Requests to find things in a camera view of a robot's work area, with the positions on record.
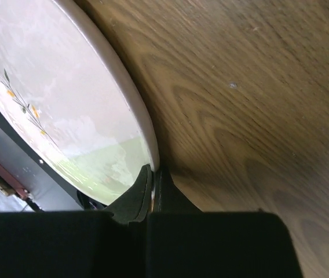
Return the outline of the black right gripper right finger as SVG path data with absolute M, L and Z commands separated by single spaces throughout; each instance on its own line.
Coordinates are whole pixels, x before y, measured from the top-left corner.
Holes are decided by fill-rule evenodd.
M 154 177 L 148 277 L 302 277 L 288 228 L 276 214 L 202 212 L 167 168 Z

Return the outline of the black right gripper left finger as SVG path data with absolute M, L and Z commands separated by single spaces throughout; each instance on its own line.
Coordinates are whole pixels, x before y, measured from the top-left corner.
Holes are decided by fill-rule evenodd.
M 144 277 L 151 177 L 103 210 L 0 213 L 0 277 Z

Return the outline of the cream green floral plate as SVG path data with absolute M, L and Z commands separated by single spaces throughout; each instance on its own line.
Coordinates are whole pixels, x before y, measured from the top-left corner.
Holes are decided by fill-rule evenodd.
M 109 205 L 159 167 L 147 108 L 74 1 L 0 1 L 0 113 L 58 175 Z

